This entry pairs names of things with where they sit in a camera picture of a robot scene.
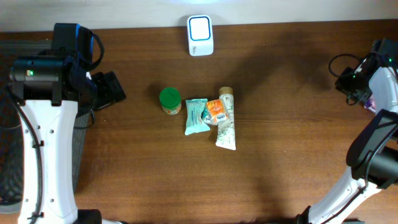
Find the brown tabletop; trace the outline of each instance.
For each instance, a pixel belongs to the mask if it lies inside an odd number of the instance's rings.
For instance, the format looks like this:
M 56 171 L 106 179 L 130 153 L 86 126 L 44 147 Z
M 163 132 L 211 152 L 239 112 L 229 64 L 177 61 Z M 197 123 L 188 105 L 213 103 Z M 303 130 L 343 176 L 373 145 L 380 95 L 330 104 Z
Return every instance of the brown tabletop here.
M 237 223 L 289 218 L 321 200 L 345 171 L 350 144 L 374 116 L 348 106 L 329 60 L 366 55 L 398 40 L 397 20 L 214 26 L 214 54 L 191 57 L 184 27 L 96 30 L 106 48 L 97 71 L 114 71 L 127 94 L 87 131 L 79 208 L 131 223 Z M 49 32 L 0 39 L 51 39 Z M 341 72 L 356 62 L 343 58 Z M 236 151 L 215 146 L 216 127 L 184 135 L 187 111 L 163 113 L 159 93 L 218 98 L 234 88 Z M 398 223 L 398 187 L 351 214 Z M 13 223 L 17 215 L 0 215 Z

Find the wooden cap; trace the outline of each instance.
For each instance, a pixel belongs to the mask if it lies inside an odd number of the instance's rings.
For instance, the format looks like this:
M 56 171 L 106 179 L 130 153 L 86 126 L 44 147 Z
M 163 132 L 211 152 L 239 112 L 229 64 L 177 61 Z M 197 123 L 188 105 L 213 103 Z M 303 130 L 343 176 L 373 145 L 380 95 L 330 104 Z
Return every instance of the wooden cap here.
M 232 94 L 233 95 L 234 90 L 231 87 L 224 86 L 224 87 L 220 88 L 219 93 L 220 93 L 220 96 L 222 94 Z

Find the jar with green lid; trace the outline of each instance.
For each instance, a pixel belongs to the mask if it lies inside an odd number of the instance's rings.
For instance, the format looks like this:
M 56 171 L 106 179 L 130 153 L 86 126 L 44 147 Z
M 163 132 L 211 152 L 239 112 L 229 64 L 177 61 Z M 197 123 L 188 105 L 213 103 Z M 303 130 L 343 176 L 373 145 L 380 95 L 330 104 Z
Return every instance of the jar with green lid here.
M 167 87 L 160 93 L 159 96 L 162 109 L 168 115 L 175 115 L 181 110 L 181 96 L 178 90 L 172 87 Z

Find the snack packet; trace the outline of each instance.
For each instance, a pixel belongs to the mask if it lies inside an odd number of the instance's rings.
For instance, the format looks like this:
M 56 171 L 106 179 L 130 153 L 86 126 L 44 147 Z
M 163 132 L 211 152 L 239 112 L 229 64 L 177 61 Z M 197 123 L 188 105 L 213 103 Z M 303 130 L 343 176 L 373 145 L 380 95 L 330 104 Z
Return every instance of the snack packet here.
M 203 110 L 205 110 L 207 99 L 185 100 L 187 104 L 188 118 L 185 135 L 210 131 L 209 126 L 205 124 L 201 118 Z
M 202 119 L 206 124 L 210 125 L 217 125 L 222 121 L 226 121 L 228 119 L 228 113 L 223 102 L 221 100 L 207 102 Z

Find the white wall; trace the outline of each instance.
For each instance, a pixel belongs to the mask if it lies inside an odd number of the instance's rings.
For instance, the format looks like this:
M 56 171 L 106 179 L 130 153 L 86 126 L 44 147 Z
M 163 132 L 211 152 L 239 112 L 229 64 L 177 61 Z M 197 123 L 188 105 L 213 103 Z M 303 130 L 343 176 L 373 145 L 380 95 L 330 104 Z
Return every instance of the white wall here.
M 214 25 L 397 19 L 398 0 L 0 0 L 0 31 L 184 26 L 193 14 Z

